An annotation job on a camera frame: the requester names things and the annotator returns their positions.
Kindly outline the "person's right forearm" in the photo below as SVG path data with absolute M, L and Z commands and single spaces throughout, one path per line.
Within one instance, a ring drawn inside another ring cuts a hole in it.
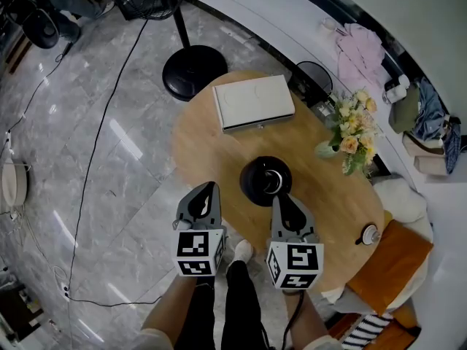
M 311 342 L 328 334 L 326 326 L 305 290 L 283 290 L 290 334 L 295 350 L 303 350 Z

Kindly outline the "white flat box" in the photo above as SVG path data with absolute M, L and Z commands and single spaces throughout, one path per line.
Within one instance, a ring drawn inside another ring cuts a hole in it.
M 217 85 L 212 92 L 223 133 L 262 128 L 290 119 L 296 112 L 282 75 Z

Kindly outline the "pink cloth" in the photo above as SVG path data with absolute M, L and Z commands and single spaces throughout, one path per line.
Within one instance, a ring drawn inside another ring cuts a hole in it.
M 346 23 L 344 34 L 336 39 L 340 80 L 366 79 L 383 86 L 385 49 L 377 34 L 357 23 Z

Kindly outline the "orange cushion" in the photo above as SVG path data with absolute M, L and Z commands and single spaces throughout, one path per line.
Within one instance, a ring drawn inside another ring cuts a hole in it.
M 388 223 L 372 256 L 347 282 L 357 296 L 377 314 L 383 314 L 401 298 L 428 261 L 433 230 L 427 218 L 402 224 Z

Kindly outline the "person's black trousers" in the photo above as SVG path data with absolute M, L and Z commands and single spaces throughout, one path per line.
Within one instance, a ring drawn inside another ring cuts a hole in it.
M 233 262 L 227 270 L 225 323 L 221 350 L 269 350 L 261 310 L 247 264 Z M 215 278 L 198 277 L 188 314 L 174 350 L 215 350 Z

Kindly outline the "orange sofa seat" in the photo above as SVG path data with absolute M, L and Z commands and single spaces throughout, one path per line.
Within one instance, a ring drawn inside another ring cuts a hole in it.
M 404 303 L 390 315 L 392 322 L 364 350 L 407 350 L 417 340 L 421 327 L 410 303 Z M 325 325 L 331 337 L 339 341 L 362 316 L 365 315 L 335 314 Z

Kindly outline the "plaid cloth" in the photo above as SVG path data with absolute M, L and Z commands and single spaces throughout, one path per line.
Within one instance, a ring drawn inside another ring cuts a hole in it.
M 450 175 L 457 163 L 461 150 L 460 119 L 446 115 L 444 118 L 444 161 L 447 174 Z

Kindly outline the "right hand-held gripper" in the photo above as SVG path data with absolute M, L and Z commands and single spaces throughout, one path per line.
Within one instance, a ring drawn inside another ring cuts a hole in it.
M 313 224 L 311 211 L 299 199 L 289 194 L 274 197 L 266 265 L 275 288 L 309 289 L 321 277 L 324 245 Z

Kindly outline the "person's white shoe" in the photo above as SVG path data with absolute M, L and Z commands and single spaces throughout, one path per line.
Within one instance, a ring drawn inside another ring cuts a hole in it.
M 247 264 L 254 255 L 252 244 L 246 239 L 241 240 L 235 247 L 233 261 L 241 261 Z

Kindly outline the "white bottles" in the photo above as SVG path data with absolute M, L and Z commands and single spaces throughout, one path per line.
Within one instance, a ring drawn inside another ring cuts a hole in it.
M 382 99 L 386 104 L 394 104 L 406 97 L 410 86 L 410 80 L 405 75 L 400 75 L 397 79 L 392 79 L 385 83 Z

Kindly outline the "striped cloth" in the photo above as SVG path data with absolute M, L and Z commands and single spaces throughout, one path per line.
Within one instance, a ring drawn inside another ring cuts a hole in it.
M 390 314 L 362 316 L 339 340 L 343 350 L 364 350 L 392 320 Z

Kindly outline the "white round floor device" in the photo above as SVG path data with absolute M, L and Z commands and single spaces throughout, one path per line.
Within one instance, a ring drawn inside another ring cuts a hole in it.
M 1 172 L 1 188 L 9 207 L 22 206 L 28 191 L 27 173 L 30 169 L 19 160 L 7 158 Z

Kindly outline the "black teapot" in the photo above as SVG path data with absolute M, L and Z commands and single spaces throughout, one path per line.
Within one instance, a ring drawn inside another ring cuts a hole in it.
M 275 196 L 290 192 L 293 178 L 285 162 L 273 156 L 260 156 L 242 169 L 239 183 L 252 203 L 271 207 Z

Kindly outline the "beige tote bag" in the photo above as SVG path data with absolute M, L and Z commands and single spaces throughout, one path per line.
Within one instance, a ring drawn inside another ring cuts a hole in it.
M 423 141 L 405 132 L 402 144 L 407 153 L 412 157 L 444 157 L 444 143 L 441 139 L 431 139 Z
M 422 174 L 431 176 L 448 176 L 444 157 L 416 156 L 414 167 Z

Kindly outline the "flower bouquet in vase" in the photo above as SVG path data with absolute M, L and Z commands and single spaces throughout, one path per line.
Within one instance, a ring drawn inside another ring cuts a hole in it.
M 333 101 L 332 137 L 320 142 L 314 153 L 319 158 L 341 154 L 341 170 L 345 176 L 356 171 L 364 172 L 377 154 L 377 124 L 372 116 L 377 111 L 376 101 L 363 88 L 352 94 L 334 96 Z

